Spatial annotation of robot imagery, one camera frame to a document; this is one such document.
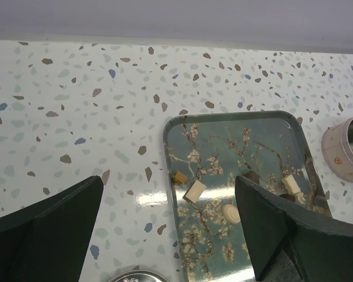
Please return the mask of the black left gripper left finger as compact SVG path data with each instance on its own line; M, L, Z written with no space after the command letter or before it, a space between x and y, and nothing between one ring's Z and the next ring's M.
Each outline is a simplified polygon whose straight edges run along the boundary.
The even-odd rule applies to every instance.
M103 191L91 176L0 217L0 281L78 281Z

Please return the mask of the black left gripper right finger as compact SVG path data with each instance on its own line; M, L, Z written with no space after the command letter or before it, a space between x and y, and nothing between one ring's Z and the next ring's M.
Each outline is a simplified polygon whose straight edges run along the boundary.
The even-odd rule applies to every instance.
M235 179L235 197L256 281L353 281L353 224L243 176Z

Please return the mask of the white square chocolate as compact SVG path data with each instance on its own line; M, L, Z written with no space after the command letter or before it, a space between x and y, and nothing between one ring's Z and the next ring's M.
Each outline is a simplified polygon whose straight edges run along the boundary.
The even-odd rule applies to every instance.
M281 182L284 184L286 190L289 194L297 194L301 192L296 180L293 175L285 176L281 179Z

